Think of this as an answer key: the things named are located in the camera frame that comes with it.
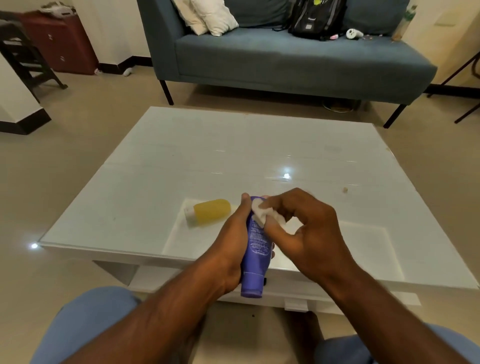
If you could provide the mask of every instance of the blue jeans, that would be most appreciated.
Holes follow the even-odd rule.
[[[31,364],[56,364],[124,318],[139,300],[122,287],[90,290],[66,304],[53,319]],[[472,364],[480,364],[480,348],[464,336],[430,325],[433,331]],[[317,364],[376,363],[357,335],[321,342],[315,353]]]

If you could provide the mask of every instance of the purple bottle cap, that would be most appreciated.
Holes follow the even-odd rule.
[[[241,281],[242,297],[261,298],[264,291],[264,277],[260,274],[244,272]]]

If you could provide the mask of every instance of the forearm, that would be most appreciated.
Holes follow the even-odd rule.
[[[324,288],[378,363],[468,364],[359,267]]]
[[[217,268],[209,257],[201,257],[65,363],[165,360],[224,293]]]

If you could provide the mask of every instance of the yellow bottle's white cap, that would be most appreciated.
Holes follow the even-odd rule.
[[[195,215],[195,210],[193,206],[188,206],[183,209],[185,213],[185,218],[187,219],[187,224],[189,225],[196,225],[198,223],[197,216]]]

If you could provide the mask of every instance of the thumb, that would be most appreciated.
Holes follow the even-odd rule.
[[[264,231],[290,260],[301,249],[298,238],[283,230],[280,224],[269,215],[266,217]]]
[[[242,194],[240,206],[238,206],[237,210],[235,210],[232,215],[246,221],[251,210],[252,200],[250,199],[250,195]]]

